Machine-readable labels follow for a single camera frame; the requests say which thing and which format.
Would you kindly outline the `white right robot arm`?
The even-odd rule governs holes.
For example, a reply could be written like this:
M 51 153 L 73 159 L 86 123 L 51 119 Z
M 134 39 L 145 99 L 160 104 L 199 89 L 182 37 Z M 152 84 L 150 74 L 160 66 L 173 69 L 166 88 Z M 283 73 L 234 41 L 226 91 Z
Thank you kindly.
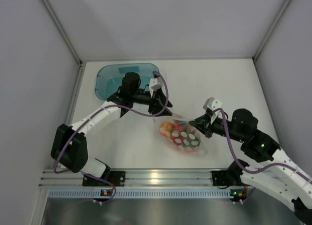
M 237 167 L 227 173 L 232 184 L 259 189 L 287 206 L 304 224 L 312 223 L 312 178 L 268 134 L 257 128 L 258 119 L 237 109 L 231 121 L 222 108 L 207 109 L 189 122 L 206 138 L 224 136 Z

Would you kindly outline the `clear zip top bag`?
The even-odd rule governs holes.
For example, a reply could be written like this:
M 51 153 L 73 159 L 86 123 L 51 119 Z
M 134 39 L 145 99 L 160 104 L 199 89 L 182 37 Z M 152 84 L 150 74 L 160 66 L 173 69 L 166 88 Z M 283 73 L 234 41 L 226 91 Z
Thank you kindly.
M 185 155 L 204 156 L 207 147 L 200 132 L 189 124 L 191 119 L 174 113 L 172 116 L 153 117 L 154 125 L 168 147 Z

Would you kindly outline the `fake food pieces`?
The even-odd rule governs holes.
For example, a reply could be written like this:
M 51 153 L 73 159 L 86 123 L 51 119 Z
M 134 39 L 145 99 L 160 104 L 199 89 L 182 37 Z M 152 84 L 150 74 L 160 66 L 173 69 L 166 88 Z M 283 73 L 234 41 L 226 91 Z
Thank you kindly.
M 178 151 L 195 153 L 199 150 L 201 139 L 194 127 L 187 122 L 165 121 L 157 128 L 159 133 Z

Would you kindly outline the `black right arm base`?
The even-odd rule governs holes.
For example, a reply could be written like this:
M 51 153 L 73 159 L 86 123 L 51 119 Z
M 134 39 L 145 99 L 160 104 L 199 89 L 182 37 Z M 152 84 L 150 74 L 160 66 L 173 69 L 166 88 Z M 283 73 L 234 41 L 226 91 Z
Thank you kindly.
M 213 185 L 218 187 L 240 186 L 240 177 L 227 170 L 212 171 Z

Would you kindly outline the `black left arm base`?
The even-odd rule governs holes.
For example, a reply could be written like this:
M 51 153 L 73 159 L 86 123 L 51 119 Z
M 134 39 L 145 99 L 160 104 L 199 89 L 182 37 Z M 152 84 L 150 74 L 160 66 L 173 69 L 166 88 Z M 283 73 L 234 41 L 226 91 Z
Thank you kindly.
M 108 173 L 105 173 L 104 176 L 101 177 L 103 180 L 106 180 L 113 184 L 114 186 L 124 186 L 125 183 L 125 171 L 115 171 L 110 170 Z M 82 181 L 83 186 L 107 186 L 108 184 L 105 184 L 102 181 L 99 181 L 97 179 L 93 179 L 90 176 L 84 176 Z

